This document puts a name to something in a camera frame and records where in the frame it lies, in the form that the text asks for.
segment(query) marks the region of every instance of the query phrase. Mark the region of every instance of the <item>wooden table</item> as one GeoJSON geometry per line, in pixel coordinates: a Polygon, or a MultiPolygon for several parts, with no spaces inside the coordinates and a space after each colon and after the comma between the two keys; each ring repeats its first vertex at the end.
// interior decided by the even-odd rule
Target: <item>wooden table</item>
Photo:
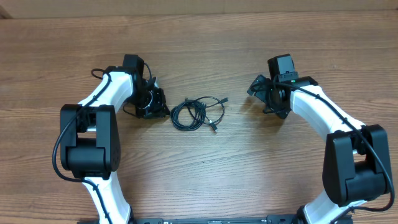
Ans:
{"type": "MultiPolygon", "coordinates": [[[[286,53],[347,113],[387,130],[398,183],[397,24],[398,11],[1,20],[0,223],[97,218],[84,186],[59,179],[50,155],[62,105],[86,98],[99,83],[90,70],[121,65],[124,54],[150,65],[170,109],[186,97],[229,98],[218,134],[117,114],[118,175],[137,217],[295,213],[322,191],[322,139],[293,113],[262,114],[246,93],[268,76],[266,61],[286,53]]],[[[354,216],[397,218],[397,206],[354,216]]]]}

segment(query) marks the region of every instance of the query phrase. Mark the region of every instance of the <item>black cable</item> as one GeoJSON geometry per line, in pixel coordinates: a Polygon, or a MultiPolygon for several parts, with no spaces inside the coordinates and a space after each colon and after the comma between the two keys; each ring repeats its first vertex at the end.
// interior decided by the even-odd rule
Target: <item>black cable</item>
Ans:
{"type": "Polygon", "coordinates": [[[133,114],[132,112],[128,112],[128,111],[126,111],[126,109],[124,108],[126,105],[128,105],[129,103],[125,103],[124,105],[123,105],[123,111],[126,113],[126,114],[129,114],[129,115],[131,115],[131,116],[135,116],[136,118],[138,118],[137,117],[137,115],[135,115],[135,114],[133,114]]]}
{"type": "Polygon", "coordinates": [[[185,99],[184,102],[180,103],[178,106],[176,106],[175,108],[173,108],[171,110],[170,117],[171,117],[174,127],[180,131],[194,131],[194,130],[197,130],[198,128],[200,128],[200,126],[202,124],[209,124],[213,128],[214,131],[217,131],[216,125],[223,119],[223,116],[225,114],[225,107],[224,107],[223,103],[225,103],[227,101],[228,101],[228,98],[219,100],[213,96],[203,96],[203,97],[197,98],[195,100],[185,99]],[[202,100],[205,98],[210,98],[210,99],[216,100],[217,103],[207,106],[206,104],[199,102],[199,100],[202,100]],[[206,115],[206,108],[210,108],[217,104],[221,105],[221,107],[223,109],[223,113],[216,121],[212,121],[206,115]],[[181,124],[180,121],[178,120],[178,116],[184,107],[186,107],[188,109],[189,113],[191,114],[191,117],[193,118],[193,121],[189,126],[181,124]],[[195,115],[192,113],[191,108],[195,109],[195,115]]]}
{"type": "MultiPolygon", "coordinates": [[[[94,74],[93,74],[94,71],[101,71],[101,70],[98,69],[98,68],[93,69],[93,70],[91,71],[91,74],[92,74],[94,77],[96,77],[96,78],[102,79],[101,77],[97,77],[96,75],[94,75],[94,74]]],[[[102,207],[102,209],[103,209],[103,211],[104,211],[104,214],[105,214],[105,218],[108,219],[109,224],[112,224],[111,218],[109,217],[109,213],[108,213],[107,210],[106,210],[106,207],[105,207],[103,198],[102,198],[102,196],[101,196],[100,190],[98,189],[98,186],[95,185],[94,183],[92,183],[92,182],[89,181],[89,180],[85,180],[85,179],[74,179],[74,178],[67,177],[67,176],[61,174],[61,172],[59,171],[59,169],[58,169],[58,167],[57,167],[57,150],[58,150],[58,146],[60,145],[61,140],[62,140],[63,136],[65,135],[67,129],[72,125],[72,123],[73,123],[74,121],[76,121],[77,117],[84,111],[84,109],[87,108],[87,107],[89,107],[89,105],[91,105],[92,103],[94,103],[94,102],[104,93],[104,91],[107,89],[107,87],[109,86],[109,84],[111,84],[111,81],[112,81],[111,75],[108,74],[108,73],[105,73],[105,75],[108,76],[108,81],[106,82],[104,88],[102,88],[102,89],[98,92],[98,94],[95,95],[95,96],[93,97],[92,100],[90,100],[86,105],[84,105],[82,108],[80,108],[79,111],[77,111],[77,113],[69,120],[69,122],[67,123],[67,125],[64,127],[64,129],[62,130],[62,132],[61,132],[60,135],[58,136],[57,141],[55,142],[55,145],[54,145],[54,149],[53,149],[53,151],[52,151],[52,166],[53,166],[53,168],[54,168],[55,173],[56,173],[61,179],[63,179],[63,180],[67,180],[67,181],[70,181],[70,182],[86,183],[86,184],[91,185],[91,186],[93,187],[93,190],[95,190],[95,192],[97,193],[99,202],[100,202],[101,207],[102,207]]]]}
{"type": "Polygon", "coordinates": [[[103,69],[100,69],[100,68],[92,69],[91,75],[94,76],[95,78],[98,78],[98,79],[102,79],[102,77],[99,77],[99,76],[95,75],[94,72],[102,72],[102,76],[104,76],[104,74],[105,74],[105,70],[103,70],[103,69]]]}
{"type": "Polygon", "coordinates": [[[152,79],[152,72],[150,71],[149,65],[147,63],[144,62],[144,65],[148,68],[148,72],[149,72],[149,79],[152,79]]]}
{"type": "MultiPolygon", "coordinates": [[[[265,85],[265,83],[258,83],[255,84],[251,87],[252,91],[264,91],[265,89],[260,89],[260,90],[255,90],[253,89],[256,86],[261,86],[261,85],[265,85]]],[[[341,119],[345,124],[347,124],[347,126],[349,126],[358,136],[359,138],[362,140],[362,142],[366,145],[366,147],[369,149],[369,151],[371,152],[372,156],[375,158],[375,160],[377,161],[377,163],[379,164],[380,168],[382,169],[382,172],[384,174],[384,177],[387,180],[387,185],[390,188],[390,201],[389,203],[382,207],[382,208],[369,208],[369,207],[362,207],[362,206],[353,206],[353,207],[349,207],[347,208],[345,211],[343,211],[340,215],[338,215],[335,219],[333,219],[330,223],[334,224],[337,220],[339,220],[341,217],[345,216],[346,214],[348,214],[349,212],[354,212],[355,210],[365,210],[365,211],[369,211],[369,212],[384,212],[388,209],[390,209],[392,207],[392,205],[394,204],[394,200],[395,200],[395,190],[394,190],[394,185],[392,184],[391,178],[389,177],[386,168],[384,167],[383,163],[381,162],[379,156],[377,156],[376,152],[374,151],[372,145],[370,145],[370,143],[368,142],[368,140],[366,140],[366,138],[363,136],[363,134],[358,131],[358,129],[356,129],[348,120],[347,118],[345,118],[343,115],[341,115],[341,113],[331,104],[329,103],[329,101],[325,100],[324,98],[322,98],[319,94],[314,94],[311,91],[308,91],[306,89],[300,88],[298,86],[294,86],[294,85],[289,85],[286,83],[276,83],[273,82],[273,85],[278,85],[278,86],[283,86],[283,87],[287,87],[287,88],[291,88],[293,90],[300,90],[308,95],[314,96],[316,99],[319,99],[320,101],[322,101],[324,104],[326,104],[336,115],[337,117],[339,117],[339,119],[341,119]]]]}

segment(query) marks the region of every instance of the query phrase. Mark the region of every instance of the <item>black cable tie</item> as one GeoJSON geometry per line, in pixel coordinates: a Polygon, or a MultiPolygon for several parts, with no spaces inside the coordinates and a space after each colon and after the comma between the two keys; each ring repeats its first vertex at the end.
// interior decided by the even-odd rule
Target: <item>black cable tie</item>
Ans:
{"type": "Polygon", "coordinates": [[[348,121],[348,118],[344,118],[342,124],[346,123],[348,121]]]}
{"type": "Polygon", "coordinates": [[[226,103],[226,102],[228,102],[228,97],[227,97],[227,98],[224,98],[224,99],[222,99],[222,100],[220,100],[220,102],[221,102],[221,103],[226,103]]]}

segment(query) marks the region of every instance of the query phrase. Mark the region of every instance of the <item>white robotic arm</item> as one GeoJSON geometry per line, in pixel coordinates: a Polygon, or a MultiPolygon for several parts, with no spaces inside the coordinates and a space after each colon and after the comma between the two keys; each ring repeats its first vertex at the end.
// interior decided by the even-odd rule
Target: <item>white robotic arm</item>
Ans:
{"type": "MultiPolygon", "coordinates": [[[[134,85],[132,83],[132,76],[125,72],[110,72],[109,76],[112,80],[111,83],[103,94],[90,106],[112,105],[114,106],[115,113],[117,113],[126,99],[134,93],[134,85]]],[[[86,99],[80,101],[79,104],[84,106],[93,99],[93,97],[104,88],[108,79],[109,77],[104,75],[102,82],[94,92],[86,99]]],[[[88,127],[88,131],[95,130],[95,127],[88,127]]],[[[107,180],[104,180],[102,177],[85,177],[85,180],[89,180],[98,186],[98,190],[104,200],[104,206],[106,207],[106,211],[112,223],[128,224],[130,216],[132,215],[131,208],[123,197],[117,171],[111,172],[107,180]]],[[[93,198],[95,207],[99,213],[99,224],[109,224],[109,220],[104,214],[98,194],[90,184],[83,184],[87,187],[87,190],[93,198]]]]}
{"type": "MultiPolygon", "coordinates": [[[[125,72],[110,72],[111,84],[105,89],[104,93],[90,106],[113,105],[114,111],[117,113],[122,104],[134,92],[132,84],[132,75],[125,72]]],[[[102,90],[108,81],[108,76],[104,75],[102,82],[97,88],[84,100],[80,101],[80,105],[86,105],[95,95],[102,90]]]]}
{"type": "MultiPolygon", "coordinates": [[[[342,109],[340,109],[334,102],[332,102],[326,94],[322,91],[320,86],[308,85],[302,87],[320,97],[326,99],[333,107],[339,111],[347,120],[355,126],[356,129],[361,129],[364,123],[354,119],[342,109]]],[[[330,133],[336,131],[352,131],[346,123],[342,122],[339,117],[326,104],[308,95],[300,90],[295,90],[290,96],[290,107],[295,114],[304,118],[310,126],[319,134],[319,136],[326,141],[326,137],[330,133]]],[[[329,223],[338,215],[343,213],[348,207],[359,206],[365,203],[365,200],[358,200],[351,202],[349,205],[339,207],[333,203],[326,191],[323,192],[312,202],[306,204],[304,207],[304,215],[308,224],[323,224],[329,223]]]]}
{"type": "Polygon", "coordinates": [[[121,159],[116,113],[122,104],[134,104],[137,118],[170,113],[156,77],[143,79],[144,64],[137,55],[125,55],[123,66],[100,70],[104,73],[102,82],[92,94],[78,105],[64,105],[61,109],[61,131],[65,132],[60,137],[62,166],[88,189],[99,213],[99,221],[94,223],[128,224],[134,220],[116,172],[121,159]],[[68,124],[71,119],[76,122],[68,124]],[[77,133],[86,131],[95,131],[96,138],[78,137],[77,133]]]}
{"type": "MultiPolygon", "coordinates": [[[[364,125],[364,123],[354,119],[332,102],[324,94],[320,86],[308,85],[302,88],[314,94],[319,94],[320,97],[329,101],[356,129],[361,129],[362,125],[364,125]]],[[[291,93],[290,107],[295,114],[304,118],[324,141],[326,141],[328,134],[337,130],[352,131],[326,104],[300,90],[295,90],[291,93]]]]}
{"type": "Polygon", "coordinates": [[[271,79],[259,75],[248,93],[266,104],[264,113],[275,113],[282,119],[290,111],[300,115],[326,142],[322,175],[325,189],[302,206],[297,217],[307,224],[335,222],[351,207],[393,192],[385,130],[379,125],[366,126],[345,113],[311,77],[299,78],[290,55],[274,57],[268,60],[268,66],[271,79]],[[354,161],[357,152],[366,155],[365,161],[354,161]]]}

